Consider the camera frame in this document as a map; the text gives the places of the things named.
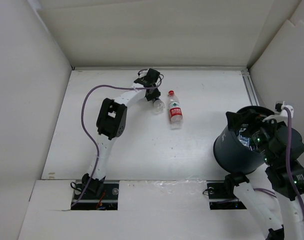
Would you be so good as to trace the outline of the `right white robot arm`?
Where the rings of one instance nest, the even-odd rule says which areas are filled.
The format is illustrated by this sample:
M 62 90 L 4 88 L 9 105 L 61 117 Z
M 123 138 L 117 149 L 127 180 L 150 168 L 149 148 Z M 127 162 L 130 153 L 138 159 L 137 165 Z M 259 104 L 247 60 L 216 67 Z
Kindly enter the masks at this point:
M 292 127 L 292 111 L 290 106 L 277 112 L 258 106 L 228 111 L 227 126 L 213 146 L 217 163 L 227 171 L 224 193 L 245 205 L 267 240 L 304 240 L 304 167 L 298 161 L 304 143 Z M 247 178 L 261 165 L 267 166 L 281 219 Z

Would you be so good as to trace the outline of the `clear bottle black cap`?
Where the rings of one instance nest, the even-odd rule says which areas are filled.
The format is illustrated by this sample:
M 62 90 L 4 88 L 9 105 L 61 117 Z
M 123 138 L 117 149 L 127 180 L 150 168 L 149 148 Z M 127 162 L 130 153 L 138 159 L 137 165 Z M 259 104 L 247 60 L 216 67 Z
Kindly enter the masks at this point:
M 160 98 L 155 98 L 152 100 L 153 102 L 153 113 L 155 115 L 159 115 L 164 112 L 165 104 Z

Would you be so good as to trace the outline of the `clear bottle blue white label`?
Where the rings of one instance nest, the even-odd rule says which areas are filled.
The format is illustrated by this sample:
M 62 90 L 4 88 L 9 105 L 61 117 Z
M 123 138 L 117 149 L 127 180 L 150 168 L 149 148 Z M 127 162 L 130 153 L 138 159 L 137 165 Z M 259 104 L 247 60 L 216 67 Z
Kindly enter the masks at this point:
M 236 134 L 237 139 L 248 149 L 250 148 L 250 138 L 243 136 L 243 132 L 245 131 L 244 128 L 241 128 L 238 133 Z

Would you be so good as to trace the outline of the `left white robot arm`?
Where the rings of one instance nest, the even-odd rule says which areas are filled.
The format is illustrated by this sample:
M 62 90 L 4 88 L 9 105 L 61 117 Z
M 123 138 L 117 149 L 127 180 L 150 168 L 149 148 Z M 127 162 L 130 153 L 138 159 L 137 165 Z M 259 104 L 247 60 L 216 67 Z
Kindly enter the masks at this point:
M 163 75 L 159 71 L 152 68 L 143 69 L 138 72 L 138 78 L 133 81 L 131 87 L 99 85 L 87 93 L 81 110 L 81 125 L 85 134 L 94 143 L 97 153 L 87 173 L 82 177 L 81 195 L 88 194 L 92 198 L 102 195 L 107 163 L 115 141 L 125 130 L 127 110 L 142 99 L 154 101 L 159 98 L 161 92 L 158 87 L 162 79 Z M 96 121 L 98 136 L 94 139 L 85 127 L 84 112 L 89 96 L 98 88 L 120 89 L 125 92 L 116 98 L 105 98 L 102 101 Z

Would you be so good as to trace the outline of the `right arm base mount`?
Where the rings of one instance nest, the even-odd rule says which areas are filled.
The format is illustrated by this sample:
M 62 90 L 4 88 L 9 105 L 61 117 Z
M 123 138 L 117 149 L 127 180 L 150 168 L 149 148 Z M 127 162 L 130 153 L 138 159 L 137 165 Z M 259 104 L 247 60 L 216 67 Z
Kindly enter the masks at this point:
M 246 209 L 245 205 L 226 189 L 224 181 L 208 181 L 203 194 L 209 199 L 210 210 Z

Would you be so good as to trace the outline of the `green plastic bottle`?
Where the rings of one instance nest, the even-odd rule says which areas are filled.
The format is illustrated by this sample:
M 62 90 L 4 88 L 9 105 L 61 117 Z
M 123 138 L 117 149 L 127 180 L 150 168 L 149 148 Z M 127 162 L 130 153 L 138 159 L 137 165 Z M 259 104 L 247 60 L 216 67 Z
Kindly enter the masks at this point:
M 259 149 L 254 143 L 250 143 L 249 146 L 248 146 L 248 149 L 252 152 L 259 153 Z

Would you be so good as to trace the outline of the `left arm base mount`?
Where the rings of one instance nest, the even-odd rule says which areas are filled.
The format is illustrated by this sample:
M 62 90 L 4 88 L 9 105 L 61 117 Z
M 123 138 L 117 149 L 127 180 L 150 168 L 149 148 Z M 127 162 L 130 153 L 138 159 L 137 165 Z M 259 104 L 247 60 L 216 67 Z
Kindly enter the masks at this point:
M 71 182 L 73 189 L 73 198 L 71 210 L 80 211 L 116 211 L 118 209 L 119 182 L 104 182 L 103 190 L 99 196 L 86 190 L 84 195 L 78 201 L 82 193 L 82 184 L 80 182 Z

